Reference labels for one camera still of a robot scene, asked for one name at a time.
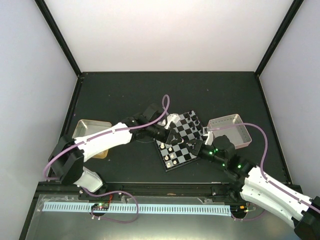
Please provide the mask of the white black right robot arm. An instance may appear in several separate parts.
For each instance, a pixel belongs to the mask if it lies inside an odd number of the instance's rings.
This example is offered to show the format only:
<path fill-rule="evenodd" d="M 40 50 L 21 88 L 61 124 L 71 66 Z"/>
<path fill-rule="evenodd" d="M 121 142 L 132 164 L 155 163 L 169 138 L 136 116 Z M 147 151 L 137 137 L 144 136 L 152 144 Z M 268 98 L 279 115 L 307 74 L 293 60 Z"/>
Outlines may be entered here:
<path fill-rule="evenodd" d="M 320 238 L 320 198 L 311 198 L 266 174 L 257 164 L 236 153 L 227 136 L 215 138 L 211 145 L 192 139 L 187 149 L 195 156 L 217 163 L 235 183 L 228 187 L 228 198 L 256 204 L 277 216 L 302 240 Z"/>

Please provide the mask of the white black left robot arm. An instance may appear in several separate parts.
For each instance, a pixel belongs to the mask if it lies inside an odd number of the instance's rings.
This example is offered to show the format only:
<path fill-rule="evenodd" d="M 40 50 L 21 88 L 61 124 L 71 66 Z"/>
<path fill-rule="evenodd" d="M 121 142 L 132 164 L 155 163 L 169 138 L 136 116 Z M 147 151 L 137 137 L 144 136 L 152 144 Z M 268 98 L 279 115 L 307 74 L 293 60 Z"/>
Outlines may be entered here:
<path fill-rule="evenodd" d="M 144 112 L 127 117 L 106 130 L 76 138 L 61 137 L 48 159 L 49 166 L 62 185 L 80 186 L 101 200 L 108 188 L 100 175 L 86 168 L 84 163 L 105 150 L 145 137 L 167 145 L 181 143 L 183 139 L 171 127 L 180 119 L 178 114 L 167 114 L 166 109 L 152 104 Z"/>

